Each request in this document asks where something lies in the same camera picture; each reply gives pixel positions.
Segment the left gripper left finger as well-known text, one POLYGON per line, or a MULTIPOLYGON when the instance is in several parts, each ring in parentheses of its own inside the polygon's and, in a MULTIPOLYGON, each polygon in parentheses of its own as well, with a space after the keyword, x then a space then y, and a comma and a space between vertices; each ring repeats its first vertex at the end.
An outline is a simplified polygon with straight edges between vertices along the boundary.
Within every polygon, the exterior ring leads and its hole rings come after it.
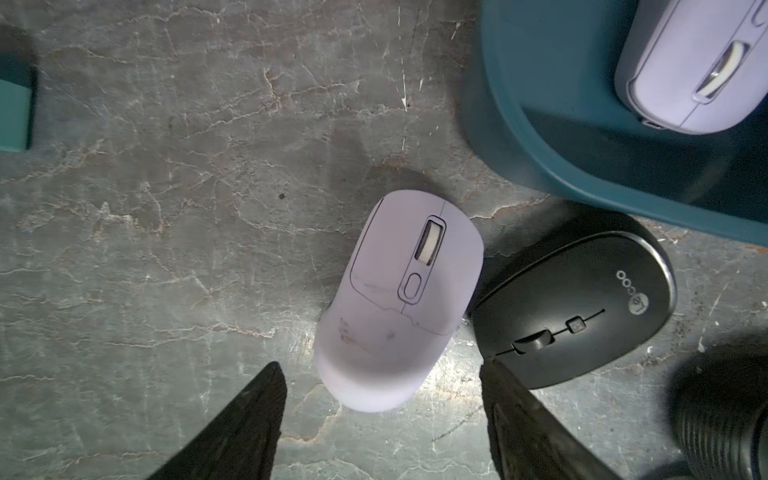
POLYGON ((272 361, 152 479, 269 479, 287 399, 272 361))

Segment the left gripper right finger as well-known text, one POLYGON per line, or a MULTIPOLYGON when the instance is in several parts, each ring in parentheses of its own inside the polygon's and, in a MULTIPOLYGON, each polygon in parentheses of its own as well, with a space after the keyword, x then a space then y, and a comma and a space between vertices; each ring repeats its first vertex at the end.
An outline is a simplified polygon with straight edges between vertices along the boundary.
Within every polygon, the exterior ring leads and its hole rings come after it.
POLYGON ((512 372, 486 360, 479 377, 490 452, 502 479, 616 479, 512 372))

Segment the purple mouse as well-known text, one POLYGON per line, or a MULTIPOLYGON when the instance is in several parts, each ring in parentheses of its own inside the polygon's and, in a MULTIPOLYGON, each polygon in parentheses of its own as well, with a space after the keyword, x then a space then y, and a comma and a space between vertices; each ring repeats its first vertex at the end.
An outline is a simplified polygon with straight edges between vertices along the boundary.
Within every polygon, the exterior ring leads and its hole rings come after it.
POLYGON ((419 190, 385 195, 316 329, 314 362, 329 393, 367 413, 412 397, 458 329, 483 255, 478 230, 449 201, 419 190))
POLYGON ((614 86, 655 128, 704 135, 739 124, 767 95, 766 2, 639 2, 614 86))

